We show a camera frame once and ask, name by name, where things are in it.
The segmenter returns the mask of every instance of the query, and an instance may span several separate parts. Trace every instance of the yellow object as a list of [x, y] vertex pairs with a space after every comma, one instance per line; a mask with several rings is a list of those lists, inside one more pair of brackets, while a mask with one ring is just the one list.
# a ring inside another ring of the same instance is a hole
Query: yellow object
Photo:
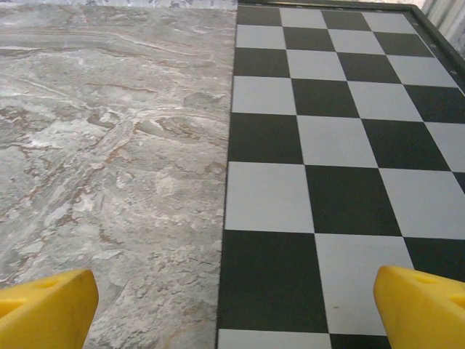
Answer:
[[0, 348], [81, 349], [99, 295], [90, 270], [0, 290]]
[[392, 349], [465, 348], [465, 283], [385, 266], [374, 295]]

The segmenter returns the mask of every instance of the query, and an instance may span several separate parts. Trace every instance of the white square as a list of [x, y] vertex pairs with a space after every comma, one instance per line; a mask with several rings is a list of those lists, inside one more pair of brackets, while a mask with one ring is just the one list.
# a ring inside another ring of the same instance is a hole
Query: white square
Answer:
[[234, 113], [296, 115], [288, 78], [235, 76], [232, 90]]
[[331, 349], [326, 333], [220, 329], [218, 349]]
[[465, 124], [427, 122], [426, 127], [450, 169], [465, 172]]
[[465, 195], [452, 172], [380, 172], [403, 236], [465, 238]]
[[306, 165], [377, 167], [360, 119], [297, 116]]
[[363, 17], [372, 31], [416, 34], [415, 28], [400, 13], [365, 12]]
[[288, 49], [291, 78], [346, 81], [335, 52]]
[[326, 28], [319, 9], [280, 9], [283, 27]]
[[238, 25], [235, 45], [252, 49], [286, 49], [283, 27]]
[[304, 165], [230, 162], [225, 228], [313, 233]]
[[329, 36], [336, 52], [384, 55], [384, 51], [371, 31], [343, 31], [330, 29]]
[[423, 121], [401, 84], [349, 81], [349, 88], [362, 119]]
[[387, 56], [405, 85], [457, 87], [439, 60], [431, 57]]
[[373, 298], [382, 265], [413, 268], [402, 237], [316, 234], [330, 333], [385, 335]]

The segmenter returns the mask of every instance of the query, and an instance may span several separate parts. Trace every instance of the checkerboard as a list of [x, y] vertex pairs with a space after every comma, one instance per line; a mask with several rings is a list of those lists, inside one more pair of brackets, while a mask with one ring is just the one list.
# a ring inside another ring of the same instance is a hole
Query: checkerboard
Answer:
[[462, 77], [402, 12], [238, 7], [218, 348], [390, 348], [381, 265], [465, 281]]

